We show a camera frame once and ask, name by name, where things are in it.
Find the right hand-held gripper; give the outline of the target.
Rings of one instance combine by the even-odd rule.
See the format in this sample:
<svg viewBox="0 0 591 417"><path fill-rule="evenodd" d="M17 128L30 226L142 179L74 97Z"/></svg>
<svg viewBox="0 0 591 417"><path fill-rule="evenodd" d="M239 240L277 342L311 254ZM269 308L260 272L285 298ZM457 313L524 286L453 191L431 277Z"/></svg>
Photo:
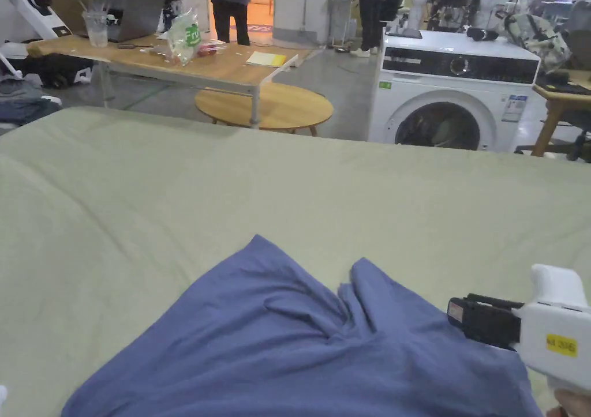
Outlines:
<svg viewBox="0 0 591 417"><path fill-rule="evenodd" d="M532 267L534 297L513 311L521 321L514 349L552 390L590 391L590 305L582 279L571 269ZM448 301L449 323L467 339L507 349L503 326L508 301L468 294Z"/></svg>

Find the person's right hand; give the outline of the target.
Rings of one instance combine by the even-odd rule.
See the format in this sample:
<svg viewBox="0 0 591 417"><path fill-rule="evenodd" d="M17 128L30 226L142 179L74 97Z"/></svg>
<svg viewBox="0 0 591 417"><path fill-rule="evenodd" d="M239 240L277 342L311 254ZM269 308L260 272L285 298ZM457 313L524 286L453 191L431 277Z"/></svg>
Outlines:
<svg viewBox="0 0 591 417"><path fill-rule="evenodd" d="M559 408L552 410L553 416L590 416L590 396L565 389L553 393Z"/></svg>

